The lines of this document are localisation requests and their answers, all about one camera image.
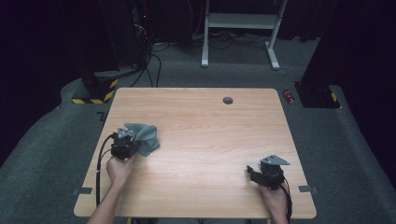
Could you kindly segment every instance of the wooden table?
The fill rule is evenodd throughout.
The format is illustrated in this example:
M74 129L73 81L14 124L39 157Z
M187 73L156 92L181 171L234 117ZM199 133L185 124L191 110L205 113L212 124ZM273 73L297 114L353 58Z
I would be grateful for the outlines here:
M223 103L232 97L233 103ZM276 154L290 183L292 218L316 215L290 129L272 89L121 88L117 90L92 157L75 214L89 217L95 209L97 156L105 138L124 123L158 128L161 146L134 162L123 192L119 217L269 217L247 165L259 171L260 159ZM110 148L108 141L105 148ZM110 185L102 161L101 196Z

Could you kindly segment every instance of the gray cloth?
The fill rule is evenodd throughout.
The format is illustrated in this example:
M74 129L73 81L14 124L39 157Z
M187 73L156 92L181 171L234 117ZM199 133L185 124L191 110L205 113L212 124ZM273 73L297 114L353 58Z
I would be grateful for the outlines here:
M132 131L133 139L141 142L138 151L142 156L147 157L160 146L157 141L156 126L141 123L126 123L124 125L129 131Z

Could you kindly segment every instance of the white metal shelf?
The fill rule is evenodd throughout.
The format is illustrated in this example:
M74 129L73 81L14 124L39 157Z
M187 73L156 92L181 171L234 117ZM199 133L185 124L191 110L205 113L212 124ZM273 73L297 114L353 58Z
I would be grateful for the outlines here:
M210 13L209 12L210 1L206 0L205 37L204 37L204 44L202 50L202 67L209 66L209 59L208 59L209 58L209 48L208 48L209 28L222 27L222 28L247 28L247 29L273 30L270 41L265 42L265 48L268 52L268 56L270 58L273 69L278 70L280 66L274 52L274 44L287 2L288 0L282 1L280 10L276 15L264 15L264 14Z

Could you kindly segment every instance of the carpeted floor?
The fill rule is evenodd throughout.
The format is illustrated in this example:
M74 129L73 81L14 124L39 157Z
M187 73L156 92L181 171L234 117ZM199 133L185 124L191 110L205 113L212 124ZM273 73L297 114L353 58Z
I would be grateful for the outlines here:
M281 69L274 71L264 38L234 43L227 49L209 49L209 66L201 67L200 47L157 45L161 59L159 87L273 88L290 126L318 215L291 223L396 223L396 194L381 170L354 120L340 87L331 86L342 108L304 108L293 87L300 81L318 41L277 40ZM216 48L224 42L211 40ZM151 58L148 70L153 85L159 61ZM129 87L138 74L121 77L119 87ZM74 215L77 195L95 150L103 121L111 107L74 105L71 97L80 80L60 93L63 102L40 119L21 139L0 170L0 223L85 223ZM147 72L135 87L150 87ZM295 105L281 92L290 89ZM117 218L116 223L126 223ZM253 223L264 223L253 220Z

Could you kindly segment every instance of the hand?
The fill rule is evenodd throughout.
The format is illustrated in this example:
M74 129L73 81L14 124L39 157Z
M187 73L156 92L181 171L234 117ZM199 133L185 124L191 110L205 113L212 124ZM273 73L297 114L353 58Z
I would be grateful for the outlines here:
M108 160L107 173L110 176L112 187L124 187L132 173L134 158L135 155L128 161L120 161L116 157L111 157L110 160Z
M285 183L282 184L285 190L288 190ZM288 201L287 196L282 188L271 190L271 188L259 185L259 189L262 192L265 206L270 212L271 218L275 224L288 223L286 214L288 212Z

